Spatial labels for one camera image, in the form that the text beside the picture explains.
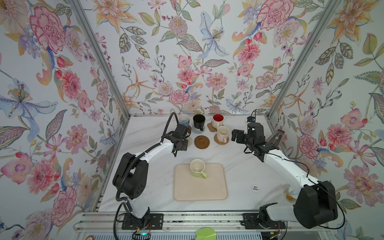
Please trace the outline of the blue mug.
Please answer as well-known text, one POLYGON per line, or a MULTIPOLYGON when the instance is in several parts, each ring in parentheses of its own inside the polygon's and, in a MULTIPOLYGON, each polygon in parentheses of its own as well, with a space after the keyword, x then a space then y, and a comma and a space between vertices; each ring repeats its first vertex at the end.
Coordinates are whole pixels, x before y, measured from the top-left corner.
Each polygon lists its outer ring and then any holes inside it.
POLYGON ((181 125, 183 125, 187 128, 190 126, 190 116, 189 115, 181 114, 181 115, 179 115, 178 120, 179 120, 179 123, 181 125))

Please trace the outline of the ridged brown wooden coaster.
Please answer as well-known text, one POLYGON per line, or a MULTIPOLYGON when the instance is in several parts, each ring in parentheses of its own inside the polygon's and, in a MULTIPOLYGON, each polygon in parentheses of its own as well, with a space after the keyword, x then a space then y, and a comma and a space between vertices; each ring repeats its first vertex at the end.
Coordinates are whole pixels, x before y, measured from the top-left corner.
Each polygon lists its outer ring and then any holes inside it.
POLYGON ((195 146, 198 148, 198 149, 206 149, 209 147, 210 145, 210 140, 208 137, 206 136, 198 136, 195 138, 194 140, 194 144, 195 146))

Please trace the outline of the black mug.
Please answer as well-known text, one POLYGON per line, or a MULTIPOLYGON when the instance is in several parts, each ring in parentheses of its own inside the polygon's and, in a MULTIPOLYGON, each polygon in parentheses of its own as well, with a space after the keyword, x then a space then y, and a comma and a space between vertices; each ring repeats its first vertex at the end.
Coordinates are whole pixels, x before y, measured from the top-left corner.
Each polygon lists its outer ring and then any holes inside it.
POLYGON ((206 121, 206 118, 204 115, 197 114, 193 116, 193 124, 194 124, 194 127, 197 129, 203 130, 203 127, 205 127, 205 121, 206 121))

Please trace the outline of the cream mug pink handle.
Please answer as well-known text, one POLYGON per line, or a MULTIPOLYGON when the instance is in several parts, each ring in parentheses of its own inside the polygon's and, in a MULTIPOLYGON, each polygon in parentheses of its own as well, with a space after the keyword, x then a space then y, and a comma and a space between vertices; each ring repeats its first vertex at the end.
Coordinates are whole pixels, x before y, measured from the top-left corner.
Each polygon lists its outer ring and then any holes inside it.
POLYGON ((217 139, 222 144, 227 144, 229 141, 230 129, 226 126, 219 126, 217 128, 217 139))

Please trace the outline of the flower-shaped cork coaster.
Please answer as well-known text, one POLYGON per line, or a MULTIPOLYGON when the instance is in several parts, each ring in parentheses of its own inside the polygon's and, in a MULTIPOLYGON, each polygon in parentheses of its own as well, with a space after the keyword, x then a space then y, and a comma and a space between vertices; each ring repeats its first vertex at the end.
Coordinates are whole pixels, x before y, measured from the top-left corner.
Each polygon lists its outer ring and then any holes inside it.
POLYGON ((212 123, 208 123, 207 128, 210 130, 210 132, 216 132, 217 131, 217 129, 212 126, 212 123))

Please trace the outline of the cream mug green handle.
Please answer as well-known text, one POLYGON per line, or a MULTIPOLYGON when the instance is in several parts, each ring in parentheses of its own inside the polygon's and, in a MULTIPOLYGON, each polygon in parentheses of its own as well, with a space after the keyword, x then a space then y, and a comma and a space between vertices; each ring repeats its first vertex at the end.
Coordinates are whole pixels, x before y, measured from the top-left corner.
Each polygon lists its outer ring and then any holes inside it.
POLYGON ((190 163, 191 175, 195 178, 206 179, 207 175, 204 172, 205 163, 200 159, 195 159, 190 163))

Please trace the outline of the round woven rattan coaster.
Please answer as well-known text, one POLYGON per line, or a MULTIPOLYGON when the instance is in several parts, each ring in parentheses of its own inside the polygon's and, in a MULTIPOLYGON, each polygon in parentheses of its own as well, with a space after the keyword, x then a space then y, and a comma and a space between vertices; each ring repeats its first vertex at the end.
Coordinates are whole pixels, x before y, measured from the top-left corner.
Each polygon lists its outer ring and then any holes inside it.
POLYGON ((225 141, 224 142, 220 142, 219 141, 219 139, 218 139, 218 135, 215 135, 214 136, 214 141, 218 144, 218 145, 226 145, 226 144, 228 144, 228 142, 229 142, 229 137, 227 137, 226 139, 225 139, 225 141))

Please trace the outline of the red and white mug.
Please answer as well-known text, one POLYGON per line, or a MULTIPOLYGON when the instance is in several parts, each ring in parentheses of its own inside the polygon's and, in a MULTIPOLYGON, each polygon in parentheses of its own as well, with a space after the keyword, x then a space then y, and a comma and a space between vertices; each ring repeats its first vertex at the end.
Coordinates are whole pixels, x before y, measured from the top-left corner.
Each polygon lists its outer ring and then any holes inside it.
POLYGON ((211 121, 211 125, 214 129, 218 129, 220 126, 222 126, 224 123, 224 116, 221 114, 215 114, 213 116, 213 119, 211 121))

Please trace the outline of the multicolour stitched round coaster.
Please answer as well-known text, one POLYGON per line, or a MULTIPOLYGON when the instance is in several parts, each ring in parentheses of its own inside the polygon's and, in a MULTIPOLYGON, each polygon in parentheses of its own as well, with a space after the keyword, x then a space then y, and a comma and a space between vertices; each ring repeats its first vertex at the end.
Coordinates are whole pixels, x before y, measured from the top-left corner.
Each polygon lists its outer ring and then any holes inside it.
POLYGON ((191 137, 188 137, 188 147, 190 147, 193 143, 193 139, 191 137))

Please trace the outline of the grey-blue woven round coaster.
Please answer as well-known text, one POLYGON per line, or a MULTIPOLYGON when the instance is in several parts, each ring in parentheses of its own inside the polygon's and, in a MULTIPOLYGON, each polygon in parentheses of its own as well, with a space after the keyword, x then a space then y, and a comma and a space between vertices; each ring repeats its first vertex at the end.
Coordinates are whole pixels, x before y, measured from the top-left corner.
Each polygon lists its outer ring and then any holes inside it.
POLYGON ((205 127, 203 127, 203 130, 201 130, 201 129, 197 129, 197 128, 195 128, 194 126, 192 126, 192 131, 193 131, 195 134, 202 134, 202 133, 205 132, 205 130, 206 130, 205 127))

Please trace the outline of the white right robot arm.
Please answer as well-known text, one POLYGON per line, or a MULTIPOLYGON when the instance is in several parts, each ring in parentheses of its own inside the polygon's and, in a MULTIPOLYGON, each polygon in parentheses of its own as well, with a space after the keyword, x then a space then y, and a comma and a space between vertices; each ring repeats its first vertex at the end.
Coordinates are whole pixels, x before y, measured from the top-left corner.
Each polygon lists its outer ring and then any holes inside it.
POLYGON ((300 223, 306 229, 324 227, 338 218, 339 205, 332 183, 310 177, 310 169, 300 168, 300 163, 289 160, 279 149, 284 131, 278 130, 268 139, 260 123, 247 123, 247 129, 233 130, 232 141, 246 146, 244 153, 256 156, 273 168, 294 190, 298 197, 291 205, 277 203, 259 208, 257 216, 244 215, 244 224, 258 224, 268 229, 288 222, 300 223))

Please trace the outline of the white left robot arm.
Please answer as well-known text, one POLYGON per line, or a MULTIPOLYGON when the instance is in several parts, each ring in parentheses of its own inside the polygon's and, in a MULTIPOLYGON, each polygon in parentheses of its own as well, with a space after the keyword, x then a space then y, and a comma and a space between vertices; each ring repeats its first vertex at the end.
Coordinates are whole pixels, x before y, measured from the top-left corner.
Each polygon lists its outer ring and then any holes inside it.
POLYGON ((131 229, 142 229, 151 221, 150 207, 139 200, 147 185, 149 163, 154 160, 188 149, 189 127, 177 124, 174 131, 163 132, 161 139, 148 149, 137 154, 123 155, 113 178, 116 187, 116 201, 124 208, 123 226, 131 229))

